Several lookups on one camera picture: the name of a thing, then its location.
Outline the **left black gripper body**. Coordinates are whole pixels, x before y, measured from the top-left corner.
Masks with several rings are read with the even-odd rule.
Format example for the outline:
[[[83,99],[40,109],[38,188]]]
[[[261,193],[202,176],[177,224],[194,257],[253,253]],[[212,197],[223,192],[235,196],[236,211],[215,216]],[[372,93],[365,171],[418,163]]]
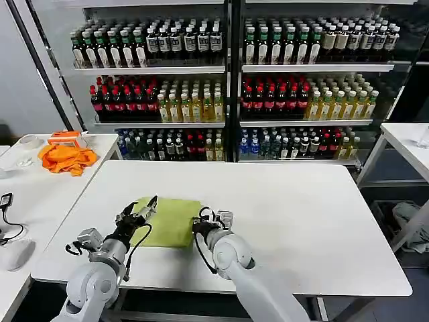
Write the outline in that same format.
[[[141,215],[126,215],[116,220],[115,239],[131,239],[137,229],[143,227],[145,218]]]

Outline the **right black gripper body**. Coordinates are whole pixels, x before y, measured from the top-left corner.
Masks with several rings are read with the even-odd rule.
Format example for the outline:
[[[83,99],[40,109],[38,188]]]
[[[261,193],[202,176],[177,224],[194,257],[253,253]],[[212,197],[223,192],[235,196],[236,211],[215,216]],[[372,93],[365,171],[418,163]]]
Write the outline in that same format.
[[[206,219],[201,219],[199,217],[192,218],[192,233],[193,234],[201,234],[202,236],[207,236],[210,231],[214,229],[219,229],[219,222],[212,222]]]

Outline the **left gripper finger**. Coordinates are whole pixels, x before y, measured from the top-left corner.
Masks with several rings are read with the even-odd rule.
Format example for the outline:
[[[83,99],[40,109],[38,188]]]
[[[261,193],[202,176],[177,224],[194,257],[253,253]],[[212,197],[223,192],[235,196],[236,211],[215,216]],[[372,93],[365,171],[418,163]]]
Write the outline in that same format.
[[[134,205],[137,204],[137,202],[131,202],[128,206],[120,212],[120,214],[117,214],[115,217],[116,222],[120,222],[122,220],[125,220],[126,218],[133,217],[133,214],[135,213],[133,211]]]
[[[156,208],[158,204],[158,196],[155,195],[152,197],[146,206],[142,207],[138,214],[139,216],[143,217],[144,219],[149,219],[153,214],[156,213]]]

